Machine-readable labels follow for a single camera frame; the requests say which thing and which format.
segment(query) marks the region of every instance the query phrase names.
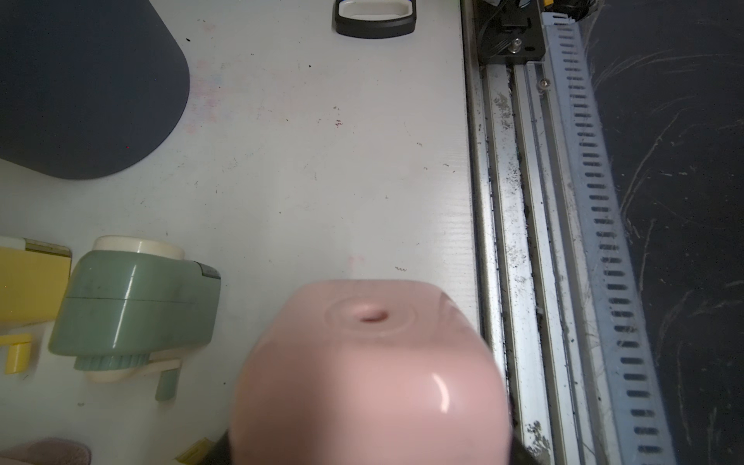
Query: white tabletop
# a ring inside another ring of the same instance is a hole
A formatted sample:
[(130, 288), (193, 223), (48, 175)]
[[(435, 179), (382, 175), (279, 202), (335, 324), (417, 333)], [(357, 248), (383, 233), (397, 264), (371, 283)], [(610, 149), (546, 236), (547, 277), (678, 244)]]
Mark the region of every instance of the white tabletop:
[(32, 328), (33, 367), (0, 374), (0, 448), (56, 436), (94, 464), (160, 465), (218, 438), (247, 352), (315, 280), (428, 281), (477, 322), (458, 1), (420, 0), (416, 31), (382, 40), (334, 33), (331, 0), (153, 4), (192, 74), (176, 129), (104, 179), (0, 161), (0, 234), (74, 261), (104, 234), (181, 246), (222, 273), (214, 338), (158, 404), (157, 376), (90, 384)]

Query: black floor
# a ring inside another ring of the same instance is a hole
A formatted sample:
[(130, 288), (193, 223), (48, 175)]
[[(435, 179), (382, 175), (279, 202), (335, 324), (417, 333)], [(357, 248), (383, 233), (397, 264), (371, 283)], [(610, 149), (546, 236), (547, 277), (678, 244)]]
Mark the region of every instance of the black floor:
[(744, 0), (583, 30), (678, 462), (744, 464)]

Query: screw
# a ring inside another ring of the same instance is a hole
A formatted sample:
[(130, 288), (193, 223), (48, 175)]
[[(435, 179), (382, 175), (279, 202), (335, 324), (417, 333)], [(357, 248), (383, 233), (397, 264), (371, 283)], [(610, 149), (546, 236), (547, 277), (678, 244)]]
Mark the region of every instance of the screw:
[(515, 54), (522, 49), (522, 39), (516, 38), (509, 44), (508, 50), (510, 53)]

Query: pink fabric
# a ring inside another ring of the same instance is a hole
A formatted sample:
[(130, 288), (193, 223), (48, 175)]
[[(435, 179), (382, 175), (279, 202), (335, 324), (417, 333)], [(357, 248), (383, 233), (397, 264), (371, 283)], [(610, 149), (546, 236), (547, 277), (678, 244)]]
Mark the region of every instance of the pink fabric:
[(503, 465), (493, 356), (436, 286), (300, 289), (254, 347), (229, 430), (236, 465)]

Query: metal rail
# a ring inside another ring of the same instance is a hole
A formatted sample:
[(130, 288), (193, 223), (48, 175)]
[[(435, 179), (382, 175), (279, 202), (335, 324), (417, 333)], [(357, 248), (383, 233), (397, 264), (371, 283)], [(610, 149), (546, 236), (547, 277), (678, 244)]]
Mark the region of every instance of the metal rail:
[(548, 464), (674, 464), (580, 34), (479, 68), (463, 31), (481, 322), (515, 434)]

